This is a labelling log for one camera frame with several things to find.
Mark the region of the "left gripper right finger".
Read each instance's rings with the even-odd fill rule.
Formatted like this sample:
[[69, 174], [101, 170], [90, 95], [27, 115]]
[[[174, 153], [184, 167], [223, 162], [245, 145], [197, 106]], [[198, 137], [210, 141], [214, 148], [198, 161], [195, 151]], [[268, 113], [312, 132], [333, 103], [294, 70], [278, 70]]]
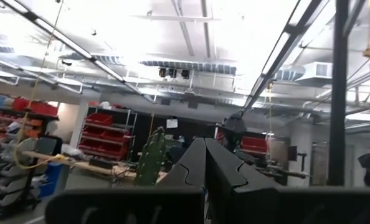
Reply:
[[206, 150], [216, 223], [370, 224], [370, 188], [282, 186], [213, 139]]

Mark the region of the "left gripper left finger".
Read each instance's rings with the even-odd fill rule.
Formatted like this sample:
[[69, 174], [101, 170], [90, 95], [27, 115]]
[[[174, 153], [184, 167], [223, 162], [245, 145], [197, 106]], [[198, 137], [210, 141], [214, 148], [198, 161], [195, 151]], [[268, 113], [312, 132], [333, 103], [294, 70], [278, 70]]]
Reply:
[[45, 208], [47, 224], [198, 224], [204, 221], [206, 145], [197, 138], [154, 186], [66, 190]]

